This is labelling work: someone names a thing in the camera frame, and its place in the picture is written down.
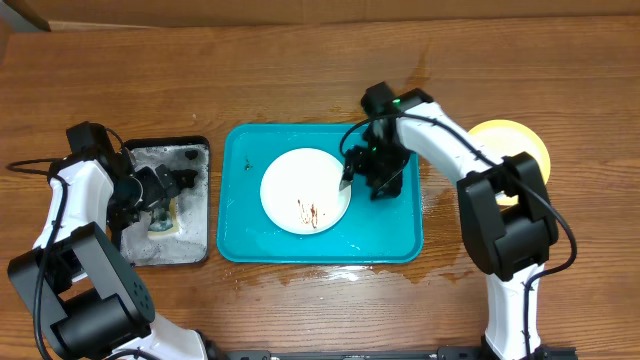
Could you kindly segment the yellow-green plate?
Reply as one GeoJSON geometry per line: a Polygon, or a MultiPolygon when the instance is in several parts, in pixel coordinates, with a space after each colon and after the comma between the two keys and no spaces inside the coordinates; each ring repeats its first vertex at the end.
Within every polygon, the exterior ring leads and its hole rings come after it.
{"type": "Polygon", "coordinates": [[[530,128],[515,121],[495,119],[476,125],[469,134],[495,155],[514,156],[527,152],[538,163],[543,182],[547,184],[551,173],[550,154],[542,139],[530,128]]]}

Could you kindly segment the green yellow sponge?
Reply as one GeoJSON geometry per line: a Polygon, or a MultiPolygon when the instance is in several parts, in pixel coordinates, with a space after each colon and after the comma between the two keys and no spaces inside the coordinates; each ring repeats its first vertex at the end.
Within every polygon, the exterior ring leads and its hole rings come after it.
{"type": "Polygon", "coordinates": [[[164,201],[150,213],[150,216],[151,222],[148,227],[150,237],[163,236],[179,231],[180,225],[174,199],[164,201]]]}

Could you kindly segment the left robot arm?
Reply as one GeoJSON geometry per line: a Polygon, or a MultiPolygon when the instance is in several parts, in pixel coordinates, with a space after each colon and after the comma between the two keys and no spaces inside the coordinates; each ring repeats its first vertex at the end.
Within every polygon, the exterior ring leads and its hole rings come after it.
{"type": "Polygon", "coordinates": [[[48,158],[52,199],[33,248],[12,259],[11,284],[28,308],[44,359],[216,359],[198,330],[159,315],[120,252],[124,229],[169,208],[197,183],[198,171],[165,164],[134,167],[117,134],[83,122],[66,131],[70,155],[48,158]]]}

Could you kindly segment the white plate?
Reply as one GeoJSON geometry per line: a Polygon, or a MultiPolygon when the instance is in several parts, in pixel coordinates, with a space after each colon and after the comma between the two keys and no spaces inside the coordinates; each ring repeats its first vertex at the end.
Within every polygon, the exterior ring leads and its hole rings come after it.
{"type": "Polygon", "coordinates": [[[343,164],[326,151],[299,148],[277,157],[260,184],[260,201],[269,220],[296,235],[314,235],[346,214],[351,188],[340,186],[343,164]]]}

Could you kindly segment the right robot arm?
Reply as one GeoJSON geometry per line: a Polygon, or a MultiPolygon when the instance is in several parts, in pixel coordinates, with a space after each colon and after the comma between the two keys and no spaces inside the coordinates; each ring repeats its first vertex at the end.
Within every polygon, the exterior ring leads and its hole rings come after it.
{"type": "Polygon", "coordinates": [[[360,104],[367,116],[363,142],[340,151],[340,187],[362,175],[371,199],[395,198],[412,155],[444,174],[457,189],[465,249],[487,276],[489,323],[480,358],[544,358],[535,295],[559,234],[536,160],[525,152],[492,154],[420,89],[396,95],[381,82],[360,104]]]}

